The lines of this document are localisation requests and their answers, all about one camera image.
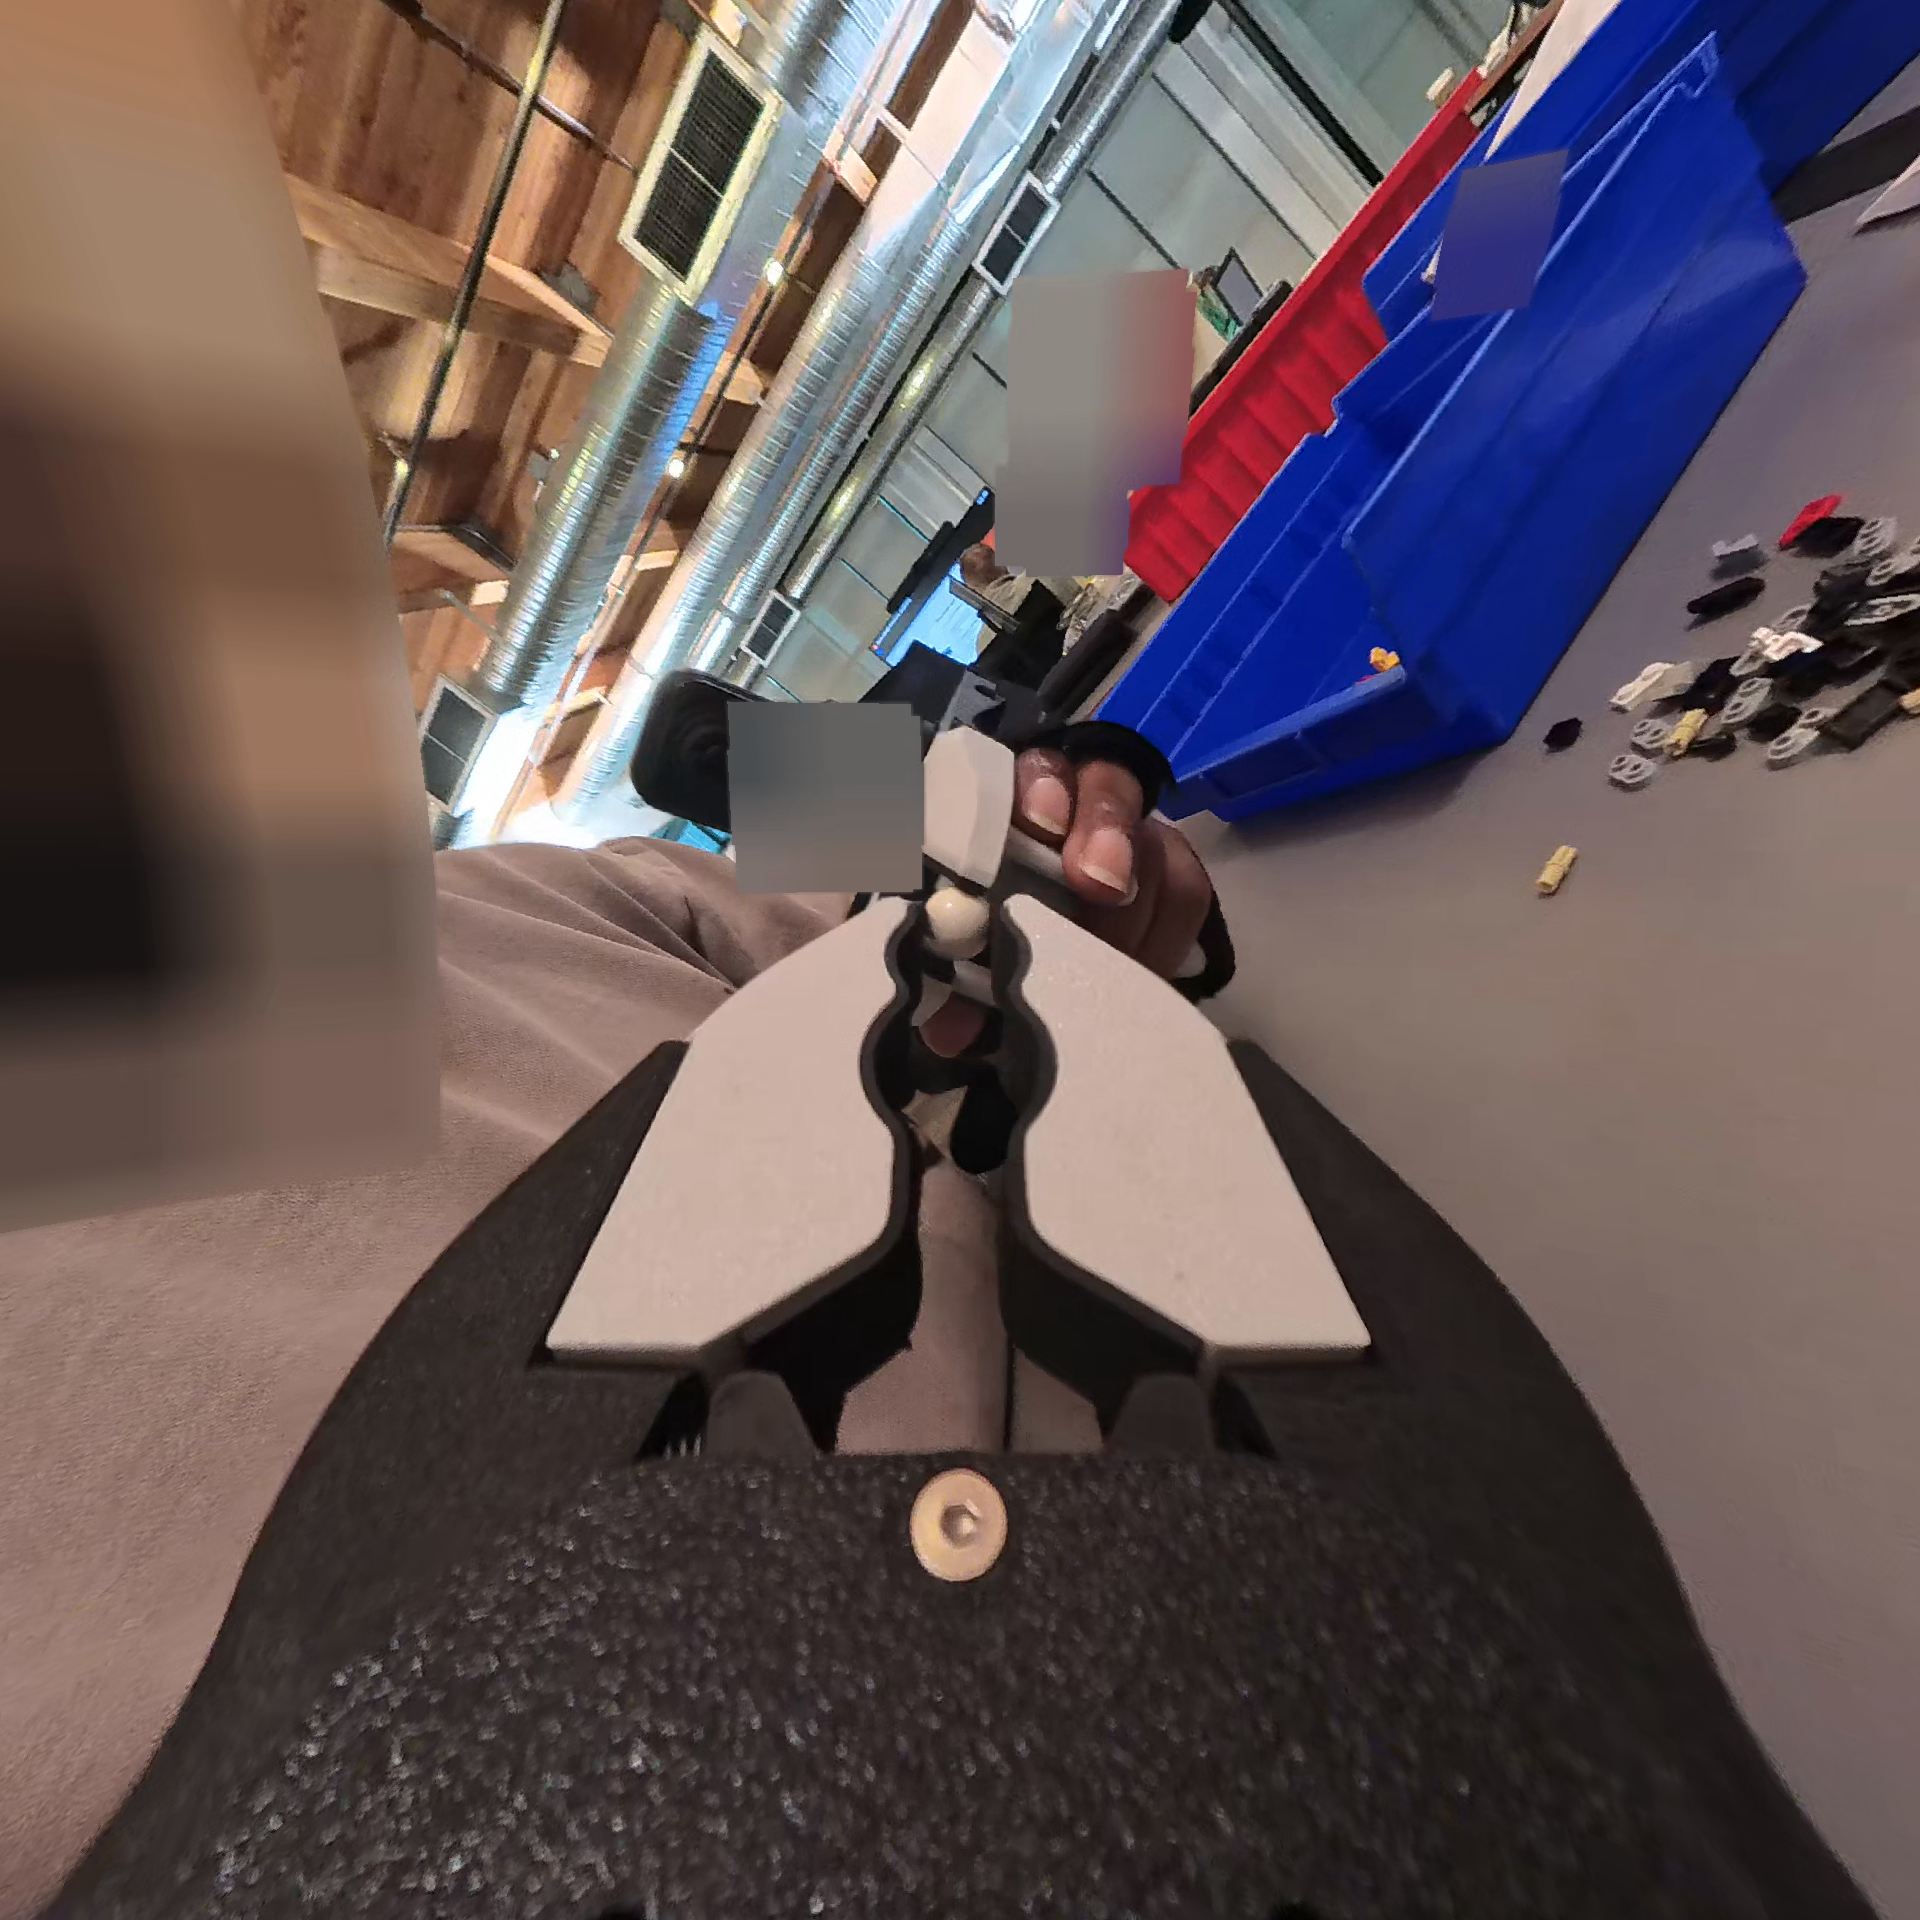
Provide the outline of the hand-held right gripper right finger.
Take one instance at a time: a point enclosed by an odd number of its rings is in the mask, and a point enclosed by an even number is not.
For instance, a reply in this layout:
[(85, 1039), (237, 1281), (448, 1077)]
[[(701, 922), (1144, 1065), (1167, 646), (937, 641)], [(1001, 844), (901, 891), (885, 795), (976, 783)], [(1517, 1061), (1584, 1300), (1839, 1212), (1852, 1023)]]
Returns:
[(1112, 1433), (1137, 1386), (1351, 1364), (1373, 1339), (1216, 1026), (1044, 900), (1001, 910), (1014, 1130), (1001, 1322)]

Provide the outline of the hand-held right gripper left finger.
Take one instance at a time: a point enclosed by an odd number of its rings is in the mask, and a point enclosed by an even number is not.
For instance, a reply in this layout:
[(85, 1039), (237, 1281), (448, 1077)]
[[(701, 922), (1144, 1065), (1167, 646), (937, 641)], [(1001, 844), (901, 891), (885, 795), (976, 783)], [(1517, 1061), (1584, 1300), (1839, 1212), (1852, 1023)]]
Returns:
[(834, 1449), (921, 1317), (914, 922), (871, 906), (701, 1021), (546, 1332), (553, 1361), (710, 1391), (773, 1377)]

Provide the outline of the pile of small toy bricks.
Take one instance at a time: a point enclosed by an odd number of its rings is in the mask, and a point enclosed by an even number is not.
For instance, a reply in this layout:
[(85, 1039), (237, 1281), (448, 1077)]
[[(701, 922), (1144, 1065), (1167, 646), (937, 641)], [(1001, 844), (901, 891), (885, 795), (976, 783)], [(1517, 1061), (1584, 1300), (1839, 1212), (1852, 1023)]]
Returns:
[(1610, 695), (1610, 713), (1628, 719), (1604, 769), (1615, 794), (1749, 745), (1780, 773), (1916, 724), (1917, 543), (1902, 524), (1848, 514), (1833, 493), (1813, 499), (1773, 542), (1717, 542), (1713, 587), (1686, 601), (1686, 626), (1706, 634), (1753, 611), (1770, 561), (1815, 562), (1799, 604), (1753, 626), (1735, 654), (1654, 661)]

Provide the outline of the blue plastic bin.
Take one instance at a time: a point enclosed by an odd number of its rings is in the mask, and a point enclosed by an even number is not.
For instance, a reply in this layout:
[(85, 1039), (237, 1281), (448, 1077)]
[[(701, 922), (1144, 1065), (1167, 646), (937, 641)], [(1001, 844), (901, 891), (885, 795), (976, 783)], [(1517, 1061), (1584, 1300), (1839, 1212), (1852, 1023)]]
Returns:
[(1237, 821), (1520, 724), (1805, 271), (1705, 36), (1569, 170), (1530, 302), (1417, 313), (1102, 707)]
[(1718, 85), (1760, 156), (1762, 183), (1780, 186), (1916, 60), (1917, 5), (1564, 5), (1466, 165), (1576, 159), (1705, 38), (1717, 38)]

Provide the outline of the grey desk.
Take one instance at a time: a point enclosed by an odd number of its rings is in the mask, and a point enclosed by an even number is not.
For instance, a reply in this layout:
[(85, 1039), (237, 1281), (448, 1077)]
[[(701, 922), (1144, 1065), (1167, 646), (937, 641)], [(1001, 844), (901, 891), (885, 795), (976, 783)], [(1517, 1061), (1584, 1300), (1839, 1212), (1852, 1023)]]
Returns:
[(1615, 687), (1705, 655), (1711, 539), (1823, 492), (1916, 532), (1916, 215), (1791, 237), (1805, 292), (1513, 739), (1186, 829), (1225, 1026), (1520, 1295), (1789, 1787), (1916, 1916), (1916, 717), (1606, 777)]

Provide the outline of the person's left hand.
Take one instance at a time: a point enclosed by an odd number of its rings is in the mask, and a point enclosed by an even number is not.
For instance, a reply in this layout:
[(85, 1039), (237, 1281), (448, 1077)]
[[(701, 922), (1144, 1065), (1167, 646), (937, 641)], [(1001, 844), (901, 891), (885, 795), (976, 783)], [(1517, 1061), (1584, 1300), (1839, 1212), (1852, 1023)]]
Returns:
[(1183, 833), (1150, 817), (1133, 773), (1056, 750), (1022, 753), (1014, 817), (1022, 833), (1061, 854), (1098, 940), (1151, 973), (1186, 972), (1216, 890)]

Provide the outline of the black computer monitor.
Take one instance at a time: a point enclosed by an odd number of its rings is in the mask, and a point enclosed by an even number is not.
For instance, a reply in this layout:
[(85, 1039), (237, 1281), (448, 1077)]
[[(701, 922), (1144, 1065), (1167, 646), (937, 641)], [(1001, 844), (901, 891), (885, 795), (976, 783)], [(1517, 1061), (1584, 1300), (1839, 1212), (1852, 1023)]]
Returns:
[(937, 529), (887, 601), (887, 621), (871, 644), (882, 665), (898, 665), (914, 643), (941, 655), (972, 659), (981, 613), (962, 594), (962, 557), (990, 543), (992, 529), (994, 493), (988, 487), (976, 492), (959, 518)]

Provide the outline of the white ceiling vent grille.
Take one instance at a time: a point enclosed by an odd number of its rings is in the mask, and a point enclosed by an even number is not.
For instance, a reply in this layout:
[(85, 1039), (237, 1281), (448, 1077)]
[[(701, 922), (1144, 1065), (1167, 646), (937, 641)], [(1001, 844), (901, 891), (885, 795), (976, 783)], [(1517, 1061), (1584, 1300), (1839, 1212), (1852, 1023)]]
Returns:
[(704, 295), (781, 111), (737, 47), (697, 33), (617, 228), (688, 306)]

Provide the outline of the red plastic bin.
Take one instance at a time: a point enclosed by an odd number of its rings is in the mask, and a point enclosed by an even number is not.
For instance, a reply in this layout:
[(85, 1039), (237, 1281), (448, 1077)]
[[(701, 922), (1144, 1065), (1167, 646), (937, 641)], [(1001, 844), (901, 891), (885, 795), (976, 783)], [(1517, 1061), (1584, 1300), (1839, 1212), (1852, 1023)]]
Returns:
[(1181, 596), (1292, 450), (1330, 425), (1334, 396), (1384, 348), (1361, 276), (1474, 137), (1460, 106), (1431, 119), (1200, 403), (1178, 477), (1132, 495), (1125, 566), (1158, 601)]

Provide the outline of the silver air duct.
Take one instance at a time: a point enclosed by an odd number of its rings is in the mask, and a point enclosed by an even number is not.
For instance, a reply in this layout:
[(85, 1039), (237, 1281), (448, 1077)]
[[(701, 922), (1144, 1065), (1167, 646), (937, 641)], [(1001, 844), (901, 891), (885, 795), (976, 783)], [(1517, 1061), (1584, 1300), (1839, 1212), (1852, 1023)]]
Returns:
[(583, 823), (626, 780), (664, 674), (728, 659), (906, 355), (1014, 203), (1069, 85), (1086, 67), (1106, 82), (1106, 92), (1087, 85), (1069, 115), (1093, 130), (1129, 89), (1125, 62), (1150, 63), (1177, 13), (1177, 5), (1038, 5), (1012, 46), (990, 54), (966, 123), (937, 125), (927, 159), (896, 159), (566, 764), (558, 817)]
[(701, 300), (682, 305), (640, 266), (640, 289), (542, 482), (494, 637), (470, 673), (470, 690), (497, 713), (544, 703), (565, 676), (810, 178), (832, 145), (885, 106), (934, 10), (737, 5), (737, 38), (704, 28), (737, 47), (783, 111)]

